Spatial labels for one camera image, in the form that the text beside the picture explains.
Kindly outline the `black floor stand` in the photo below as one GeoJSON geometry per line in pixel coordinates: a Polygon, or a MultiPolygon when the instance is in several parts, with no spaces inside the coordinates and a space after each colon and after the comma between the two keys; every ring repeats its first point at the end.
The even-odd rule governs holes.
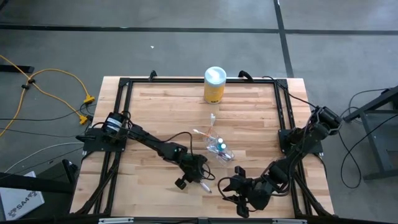
{"type": "Polygon", "coordinates": [[[37,177],[0,172],[0,187],[72,194],[75,190],[78,166],[64,159],[37,177]]]}

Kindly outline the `silver aluminium bracket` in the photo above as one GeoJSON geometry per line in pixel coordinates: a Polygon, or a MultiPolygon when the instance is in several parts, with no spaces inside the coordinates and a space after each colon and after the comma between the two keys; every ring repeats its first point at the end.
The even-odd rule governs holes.
{"type": "Polygon", "coordinates": [[[308,224],[308,222],[301,219],[275,218],[272,224],[308,224]]]}
{"type": "Polygon", "coordinates": [[[116,217],[116,218],[100,218],[98,224],[133,224],[134,219],[131,217],[116,217]]]}

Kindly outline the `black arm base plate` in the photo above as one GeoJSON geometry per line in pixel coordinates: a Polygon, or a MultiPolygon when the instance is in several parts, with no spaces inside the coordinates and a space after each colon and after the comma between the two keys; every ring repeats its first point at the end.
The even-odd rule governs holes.
{"type": "MultiPolygon", "coordinates": [[[[279,137],[279,146],[280,146],[280,150],[282,151],[282,153],[286,154],[288,153],[293,145],[291,143],[288,142],[287,140],[287,135],[291,132],[291,129],[280,129],[278,131],[278,137],[279,137]]],[[[309,153],[312,154],[319,154],[322,153],[323,149],[322,149],[322,144],[321,142],[317,142],[310,150],[309,153]]]]}
{"type": "Polygon", "coordinates": [[[83,150],[87,152],[122,152],[127,143],[126,138],[107,133],[101,128],[91,128],[75,138],[84,144],[83,150]]]}

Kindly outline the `white printed box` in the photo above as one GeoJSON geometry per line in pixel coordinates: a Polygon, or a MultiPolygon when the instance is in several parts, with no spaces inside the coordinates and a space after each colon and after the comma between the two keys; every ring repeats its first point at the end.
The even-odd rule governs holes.
{"type": "Polygon", "coordinates": [[[17,220],[45,203],[40,191],[0,187],[6,221],[17,220]]]}

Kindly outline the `clear acrylic organizer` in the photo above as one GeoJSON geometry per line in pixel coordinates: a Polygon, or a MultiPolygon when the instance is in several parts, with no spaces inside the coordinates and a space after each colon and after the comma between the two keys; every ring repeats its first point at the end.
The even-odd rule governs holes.
{"type": "MultiPolygon", "coordinates": [[[[206,142],[206,148],[207,148],[208,146],[220,145],[220,144],[218,143],[218,138],[221,138],[221,137],[219,137],[219,136],[214,136],[214,137],[215,137],[215,140],[214,140],[211,144],[208,144],[208,143],[206,142],[206,138],[204,137],[204,141],[206,142]]],[[[234,153],[233,153],[231,150],[229,150],[227,144],[226,144],[226,147],[227,147],[227,151],[230,152],[230,153],[235,157],[234,153]]],[[[229,162],[231,162],[231,161],[234,159],[234,157],[233,157],[231,160],[228,160],[228,161],[227,161],[227,160],[224,160],[224,159],[218,157],[214,152],[211,152],[211,153],[213,153],[213,154],[215,155],[216,159],[217,159],[221,164],[223,164],[224,166],[226,166],[229,162]]]]}

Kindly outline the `black floor bar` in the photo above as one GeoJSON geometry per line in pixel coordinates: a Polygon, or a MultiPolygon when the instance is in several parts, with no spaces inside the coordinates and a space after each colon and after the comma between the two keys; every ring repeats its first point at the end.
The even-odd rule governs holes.
{"type": "Polygon", "coordinates": [[[0,72],[18,73],[20,70],[22,70],[24,73],[33,73],[35,68],[24,65],[18,65],[17,68],[12,65],[0,65],[0,72]]]}

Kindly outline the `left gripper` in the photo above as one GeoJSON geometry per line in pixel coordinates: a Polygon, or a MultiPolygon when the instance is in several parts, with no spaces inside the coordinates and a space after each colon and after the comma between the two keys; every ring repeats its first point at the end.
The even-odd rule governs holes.
{"type": "Polygon", "coordinates": [[[191,183],[201,185],[207,179],[204,176],[203,165],[207,162],[207,158],[201,154],[186,154],[180,161],[180,168],[184,172],[183,180],[192,180],[191,183]]]}

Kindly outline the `black side table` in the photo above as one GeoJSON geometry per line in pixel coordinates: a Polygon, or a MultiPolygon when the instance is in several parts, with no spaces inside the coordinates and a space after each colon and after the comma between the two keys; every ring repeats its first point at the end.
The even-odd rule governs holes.
{"type": "Polygon", "coordinates": [[[381,94],[360,108],[349,112],[347,123],[361,119],[378,171],[363,176],[364,180],[398,177],[398,166],[390,158],[398,153],[398,85],[381,90],[381,94]]]}

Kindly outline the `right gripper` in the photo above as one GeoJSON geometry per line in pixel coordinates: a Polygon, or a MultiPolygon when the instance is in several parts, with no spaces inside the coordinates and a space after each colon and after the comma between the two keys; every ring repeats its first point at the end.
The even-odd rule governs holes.
{"type": "Polygon", "coordinates": [[[250,209],[247,203],[254,208],[254,211],[264,210],[271,197],[266,183],[262,180],[246,178],[246,171],[240,166],[236,166],[234,171],[236,175],[229,178],[231,187],[225,187],[223,192],[234,192],[238,195],[237,214],[240,217],[249,217],[250,209]]]}

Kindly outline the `yellow cylinder container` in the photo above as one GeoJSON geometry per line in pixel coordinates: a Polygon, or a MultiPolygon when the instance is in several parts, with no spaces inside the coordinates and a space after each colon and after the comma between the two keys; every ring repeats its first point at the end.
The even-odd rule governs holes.
{"type": "Polygon", "coordinates": [[[210,67],[204,75],[204,99],[207,103],[221,101],[226,84],[226,72],[221,67],[210,67]]]}

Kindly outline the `black aluminium table frame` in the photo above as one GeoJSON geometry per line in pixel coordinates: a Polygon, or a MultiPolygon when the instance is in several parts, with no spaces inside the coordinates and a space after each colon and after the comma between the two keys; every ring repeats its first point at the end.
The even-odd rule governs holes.
{"type": "Polygon", "coordinates": [[[175,185],[182,171],[165,162],[157,153],[128,141],[121,154],[119,171],[104,190],[99,211],[106,207],[113,216],[125,217],[236,217],[235,204],[221,198],[219,189],[228,184],[236,166],[249,177],[258,177],[273,160],[282,156],[278,131],[302,127],[310,108],[307,89],[301,78],[281,78],[278,84],[255,78],[252,82],[230,79],[221,103],[204,101],[204,82],[198,77],[104,77],[95,111],[95,121],[103,121],[114,110],[129,110],[132,121],[159,139],[173,138],[208,158],[215,175],[206,181],[212,193],[201,185],[175,185]],[[204,136],[210,115],[216,117],[212,135],[224,139],[235,157],[226,166],[207,150],[204,136]]]}

